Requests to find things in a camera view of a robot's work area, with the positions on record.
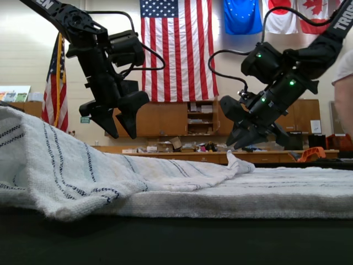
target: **wooden shelf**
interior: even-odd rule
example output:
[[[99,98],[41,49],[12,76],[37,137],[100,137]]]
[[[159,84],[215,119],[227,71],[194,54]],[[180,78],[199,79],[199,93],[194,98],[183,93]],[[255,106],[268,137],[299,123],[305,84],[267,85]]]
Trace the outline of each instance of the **wooden shelf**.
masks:
[[[201,124],[213,124],[213,123],[188,123],[189,125],[194,125],[194,124],[196,124],[196,125],[201,125]]]
[[[188,115],[210,115],[213,114],[213,112],[209,113],[203,113],[203,112],[188,112]]]

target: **cardboard box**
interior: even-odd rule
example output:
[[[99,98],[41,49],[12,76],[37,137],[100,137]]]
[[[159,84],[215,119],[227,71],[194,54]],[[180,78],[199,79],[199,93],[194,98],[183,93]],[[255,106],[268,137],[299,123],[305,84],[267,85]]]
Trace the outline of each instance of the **cardboard box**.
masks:
[[[147,146],[147,153],[157,153],[157,146]]]
[[[213,113],[212,105],[202,105],[201,106],[201,112],[202,113]]]
[[[181,148],[183,145],[181,144],[180,138],[175,137],[173,139],[170,139],[170,142],[173,144],[174,149]]]
[[[173,144],[171,142],[159,142],[157,144],[157,150],[162,153],[173,152]]]
[[[136,149],[123,149],[122,153],[137,153]]]

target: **orange object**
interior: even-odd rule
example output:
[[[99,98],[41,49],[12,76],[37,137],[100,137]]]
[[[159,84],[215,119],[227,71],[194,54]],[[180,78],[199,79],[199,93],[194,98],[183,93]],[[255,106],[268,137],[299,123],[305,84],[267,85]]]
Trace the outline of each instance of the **orange object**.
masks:
[[[305,150],[301,157],[299,154],[294,152],[290,152],[288,155],[297,162],[307,162],[313,155],[317,155],[318,158],[326,158],[326,153],[322,147],[313,147]]]

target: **black robotic arm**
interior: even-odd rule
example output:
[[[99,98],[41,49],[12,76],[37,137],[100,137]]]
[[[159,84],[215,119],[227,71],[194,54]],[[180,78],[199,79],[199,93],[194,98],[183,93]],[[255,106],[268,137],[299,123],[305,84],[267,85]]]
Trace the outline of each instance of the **black robotic arm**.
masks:
[[[114,108],[118,108],[121,111],[116,116],[118,121],[135,138],[136,114],[149,102],[148,95],[144,91],[129,94],[124,91],[121,81],[127,74],[116,73],[113,63],[117,67],[131,64],[130,69],[143,65],[145,53],[137,33],[128,30],[109,36],[107,29],[94,22],[87,12],[57,0],[20,1],[52,23],[70,42],[67,57],[78,57],[87,79],[85,86],[95,98],[80,106],[80,114],[90,116],[112,137],[118,138],[113,120]]]
[[[318,93],[319,82],[315,80],[336,61],[343,39],[353,26],[353,1],[345,0],[330,21],[329,28],[305,49],[288,49],[281,54],[269,43],[260,42],[250,52],[242,63],[242,72],[268,86],[258,94],[245,87],[239,92],[239,101],[230,96],[221,99],[225,116],[234,122],[227,145],[246,147],[267,141],[270,134],[276,136],[279,145],[286,145],[288,135],[275,121],[287,115],[286,110],[307,89]]]

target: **cabinet door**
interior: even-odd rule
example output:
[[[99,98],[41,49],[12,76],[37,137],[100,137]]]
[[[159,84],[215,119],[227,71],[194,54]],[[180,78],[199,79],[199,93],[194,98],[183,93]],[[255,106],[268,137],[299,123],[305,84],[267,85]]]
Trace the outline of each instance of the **cabinet door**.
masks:
[[[320,120],[320,106],[317,99],[299,99],[294,104],[296,130],[311,134],[311,120]]]
[[[119,114],[118,109],[114,110],[114,122],[120,137],[129,137],[115,115]],[[147,103],[137,112],[136,129],[137,137],[158,136],[159,135],[159,117],[158,104]]]
[[[158,135],[188,134],[188,104],[160,103]]]
[[[218,104],[218,135],[229,136],[233,130],[233,125],[234,122],[224,115],[221,105]]]
[[[288,109],[287,116],[280,116],[276,122],[282,126],[285,131],[295,131],[296,124],[295,124],[295,115],[294,115],[294,107],[290,106]]]
[[[218,130],[220,129],[220,114],[219,112],[219,108],[220,108],[220,103],[217,100],[217,98],[213,101],[213,133],[216,134],[218,132]]]

